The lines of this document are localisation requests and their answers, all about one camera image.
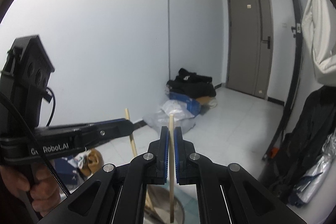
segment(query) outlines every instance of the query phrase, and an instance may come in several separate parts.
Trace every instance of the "black cable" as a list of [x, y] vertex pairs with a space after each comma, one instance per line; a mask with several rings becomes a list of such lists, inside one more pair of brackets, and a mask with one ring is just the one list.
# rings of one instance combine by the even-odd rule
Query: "black cable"
[[37, 142], [34, 134], [26, 124], [26, 121], [23, 119], [21, 116], [20, 112], [16, 109], [16, 107], [13, 105], [13, 103], [2, 93], [0, 92], [0, 103], [4, 105], [5, 108], [8, 109], [8, 111], [13, 115], [13, 117], [20, 123], [21, 127], [23, 130], [28, 134], [28, 137], [31, 139], [33, 142], [35, 149], [37, 150], [38, 154], [42, 158], [44, 164], [48, 168], [49, 172], [53, 175], [55, 178], [56, 182], [58, 183], [59, 187], [62, 189], [64, 194], [68, 197], [70, 196], [70, 192], [65, 186], [64, 182], [61, 180], [61, 178], [58, 176], [55, 168], [51, 165], [50, 161], [47, 159], [43, 149], [41, 149], [41, 146]]
[[47, 122], [47, 127], [48, 127], [51, 123], [51, 120], [53, 119], [53, 116], [54, 116], [56, 101], [55, 101], [55, 94], [54, 94], [53, 90], [50, 87], [47, 87], [47, 90], [50, 91], [50, 93], [52, 95], [52, 111], [51, 111], [51, 114], [50, 114], [49, 121]]

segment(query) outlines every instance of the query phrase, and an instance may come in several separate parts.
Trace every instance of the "metal screw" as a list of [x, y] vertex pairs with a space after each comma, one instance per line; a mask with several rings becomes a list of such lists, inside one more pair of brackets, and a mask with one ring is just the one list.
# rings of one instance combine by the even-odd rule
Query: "metal screw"
[[240, 170], [240, 166], [238, 164], [230, 164], [230, 170], [233, 172], [238, 172]]
[[198, 160], [200, 158], [200, 155], [197, 153], [191, 153], [189, 156], [192, 160]]
[[113, 169], [114, 169], [114, 166], [113, 166], [112, 164], [106, 164], [106, 165], [104, 165], [104, 167], [103, 167], [103, 170], [104, 170], [105, 172], [111, 172]]
[[154, 155], [152, 153], [146, 153], [143, 155], [143, 158], [145, 160], [151, 160], [152, 158], [154, 158]]

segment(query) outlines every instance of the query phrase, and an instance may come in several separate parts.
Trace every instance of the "hanging white jacket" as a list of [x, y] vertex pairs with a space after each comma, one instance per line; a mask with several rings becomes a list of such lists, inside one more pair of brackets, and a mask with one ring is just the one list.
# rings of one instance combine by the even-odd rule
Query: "hanging white jacket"
[[308, 0], [302, 20], [302, 34], [313, 60], [317, 82], [336, 86], [336, 55], [332, 52], [335, 40], [331, 39], [327, 0]]

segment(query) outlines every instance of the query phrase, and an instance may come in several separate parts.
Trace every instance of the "door frame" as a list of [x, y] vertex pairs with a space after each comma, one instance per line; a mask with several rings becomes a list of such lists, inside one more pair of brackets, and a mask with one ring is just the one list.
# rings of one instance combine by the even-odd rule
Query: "door frame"
[[[272, 1], [269, 0], [269, 4], [270, 4], [270, 10], [271, 10], [271, 22], [272, 22], [272, 30], [271, 30], [271, 49], [270, 49], [270, 59], [269, 59], [269, 71], [268, 71], [268, 77], [267, 77], [267, 85], [266, 85], [266, 92], [265, 92], [265, 98], [262, 100], [267, 100], [268, 99], [268, 95], [267, 95], [267, 91], [268, 91], [268, 84], [269, 84], [269, 78], [271, 75], [271, 68], [272, 68], [272, 61], [273, 61], [273, 41], [274, 41], [274, 25], [273, 25], [273, 9], [272, 9]], [[227, 88], [227, 84], [228, 84], [228, 80], [229, 80], [229, 71], [230, 71], [230, 55], [231, 55], [231, 9], [230, 9], [230, 0], [227, 0], [227, 7], [228, 7], [228, 18], [229, 18], [229, 29], [228, 29], [228, 34], [229, 34], [229, 38], [228, 38], [228, 51], [227, 51], [227, 69], [226, 69], [226, 83], [225, 83], [225, 87]], [[259, 7], [260, 7], [260, 20], [262, 19], [262, 14], [261, 14], [261, 5], [260, 5], [260, 0], [259, 0]], [[260, 25], [261, 27], [261, 33], [260, 33], [260, 42], [262, 39], [262, 28], [263, 28], [263, 24], [261, 23]]]

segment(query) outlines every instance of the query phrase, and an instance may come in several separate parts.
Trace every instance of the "blue gripper pad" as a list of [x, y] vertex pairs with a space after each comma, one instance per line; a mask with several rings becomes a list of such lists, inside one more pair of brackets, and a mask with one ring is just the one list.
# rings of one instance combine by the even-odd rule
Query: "blue gripper pad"
[[166, 145], [165, 145], [165, 160], [164, 160], [164, 179], [165, 179], [165, 183], [167, 182], [167, 176], [168, 176], [168, 144], [169, 144], [169, 129], [167, 128], [167, 134], [166, 134]]
[[179, 178], [180, 178], [180, 161], [179, 161], [178, 140], [177, 140], [178, 133], [179, 133], [178, 129], [175, 128], [174, 130], [174, 153], [175, 153], [176, 183], [179, 183]]

